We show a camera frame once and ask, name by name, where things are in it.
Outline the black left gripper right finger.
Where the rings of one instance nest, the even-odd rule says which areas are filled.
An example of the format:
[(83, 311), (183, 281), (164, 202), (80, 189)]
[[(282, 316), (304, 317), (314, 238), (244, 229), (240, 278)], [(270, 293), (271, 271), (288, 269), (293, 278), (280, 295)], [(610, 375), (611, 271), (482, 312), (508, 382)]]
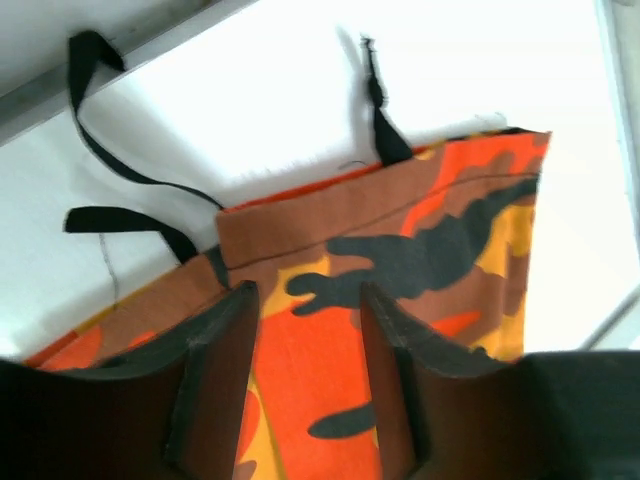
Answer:
[(361, 328), (386, 479), (635, 479), (639, 355), (502, 362), (445, 338), (377, 285)]

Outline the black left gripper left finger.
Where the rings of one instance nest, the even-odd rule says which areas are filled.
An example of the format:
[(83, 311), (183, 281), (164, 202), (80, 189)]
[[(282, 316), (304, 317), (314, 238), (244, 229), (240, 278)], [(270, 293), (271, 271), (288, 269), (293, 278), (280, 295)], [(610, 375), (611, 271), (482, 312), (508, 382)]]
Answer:
[(91, 368), (3, 361), (2, 477), (231, 478), (258, 320), (258, 289), (246, 281)]

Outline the orange camouflage trousers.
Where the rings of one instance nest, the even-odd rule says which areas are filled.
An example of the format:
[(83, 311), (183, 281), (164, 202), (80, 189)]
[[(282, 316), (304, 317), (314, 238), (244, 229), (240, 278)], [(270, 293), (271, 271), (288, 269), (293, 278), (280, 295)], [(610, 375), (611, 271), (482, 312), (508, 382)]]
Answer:
[(370, 39), (363, 49), (372, 165), (218, 211), (219, 238), (204, 252), (135, 211), (71, 210), (68, 232), (163, 233), (178, 266), (28, 364), (89, 367), (253, 281), (261, 318), (233, 477), (378, 479), (363, 283), (465, 346), (500, 360), (520, 356), (549, 135), (509, 128), (411, 146), (385, 116)]

